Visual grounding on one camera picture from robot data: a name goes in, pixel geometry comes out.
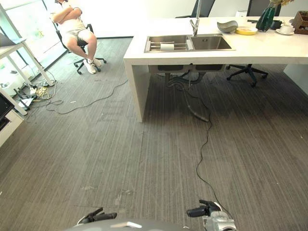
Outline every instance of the shorts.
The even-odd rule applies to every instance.
[[[68,39],[68,38],[75,38],[76,40],[83,40],[82,35],[80,35],[80,32],[83,30],[87,30],[85,27],[81,29],[75,29],[71,31],[64,32],[62,34],[62,40]]]

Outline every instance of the chair base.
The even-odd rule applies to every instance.
[[[256,79],[256,77],[255,77],[255,75],[254,75],[254,72],[262,74],[262,78],[266,78],[266,77],[268,76],[268,73],[267,73],[267,72],[260,71],[260,70],[258,70],[258,69],[252,68],[252,67],[251,67],[252,64],[248,64],[247,66],[228,65],[228,66],[226,67],[226,69],[229,70],[231,66],[232,66],[232,67],[239,68],[239,69],[241,69],[241,70],[240,70],[240,71],[237,71],[237,72],[235,72],[235,73],[233,73],[232,75],[230,75],[230,76],[227,78],[227,80],[230,80],[230,79],[232,78],[232,76],[235,76],[235,75],[238,75],[238,74],[240,74],[240,73],[244,73],[244,72],[245,72],[245,73],[248,73],[248,74],[250,75],[250,77],[252,78],[252,81],[253,81],[253,82],[250,84],[252,87],[255,87],[256,84],[257,84],[257,79]]]
[[[107,63],[107,61],[105,60],[105,59],[103,59],[103,58],[96,58],[96,59],[98,59],[98,60],[102,60],[103,62],[104,62],[104,64],[105,63]],[[78,74],[82,74],[81,73],[81,71],[80,71],[80,69],[84,66],[84,63],[83,63],[83,61],[84,61],[84,59],[81,59],[81,60],[79,60],[79,61],[77,61],[77,62],[74,62],[74,66],[75,67],[78,67],[78,63],[81,63],[81,65],[78,67],[78,69],[77,69],[77,72],[78,72]],[[97,71],[98,72],[100,72],[101,71],[101,69],[100,68],[98,68],[96,65],[94,65],[95,66],[95,68],[97,69]]]

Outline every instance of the sink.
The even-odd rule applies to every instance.
[[[145,53],[234,50],[222,34],[149,36]]]
[[[196,50],[205,51],[227,51],[232,50],[231,46],[222,36],[196,36],[191,37],[192,45]]]
[[[166,52],[168,47],[172,47],[172,50],[170,51],[186,51],[188,50],[187,47],[187,35],[170,35],[170,36],[152,36],[148,37],[147,43],[146,43],[146,52]]]

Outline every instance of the wooden box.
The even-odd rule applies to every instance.
[[[292,26],[294,26],[296,34],[308,35],[308,12],[298,11]]]

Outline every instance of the dish rack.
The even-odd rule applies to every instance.
[[[150,51],[160,51],[161,44],[173,44],[175,50],[185,50],[186,43],[175,43],[175,42],[151,42],[150,43]]]

